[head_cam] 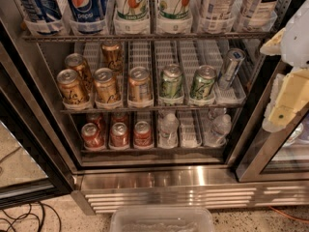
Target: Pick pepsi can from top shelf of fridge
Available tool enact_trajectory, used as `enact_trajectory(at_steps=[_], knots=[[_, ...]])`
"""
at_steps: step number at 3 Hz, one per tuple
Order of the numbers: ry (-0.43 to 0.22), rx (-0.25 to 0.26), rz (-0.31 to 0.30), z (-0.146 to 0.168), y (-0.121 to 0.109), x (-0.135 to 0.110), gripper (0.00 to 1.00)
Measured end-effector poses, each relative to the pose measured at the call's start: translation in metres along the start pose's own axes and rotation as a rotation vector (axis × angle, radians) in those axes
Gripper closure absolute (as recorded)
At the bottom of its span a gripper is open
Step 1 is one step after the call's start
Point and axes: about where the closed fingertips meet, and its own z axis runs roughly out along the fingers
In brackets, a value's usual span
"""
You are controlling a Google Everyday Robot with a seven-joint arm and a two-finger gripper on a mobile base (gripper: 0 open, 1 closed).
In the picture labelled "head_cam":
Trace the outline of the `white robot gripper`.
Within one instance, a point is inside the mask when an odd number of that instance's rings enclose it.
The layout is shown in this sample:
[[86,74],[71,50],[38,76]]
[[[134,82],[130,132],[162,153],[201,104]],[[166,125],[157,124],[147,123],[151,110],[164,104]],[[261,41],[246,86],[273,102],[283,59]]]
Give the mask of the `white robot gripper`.
[[285,28],[262,45],[260,52],[268,56],[281,54],[285,63],[296,67],[286,75],[279,73],[272,84],[262,128],[278,132],[309,102],[309,0],[301,5]]

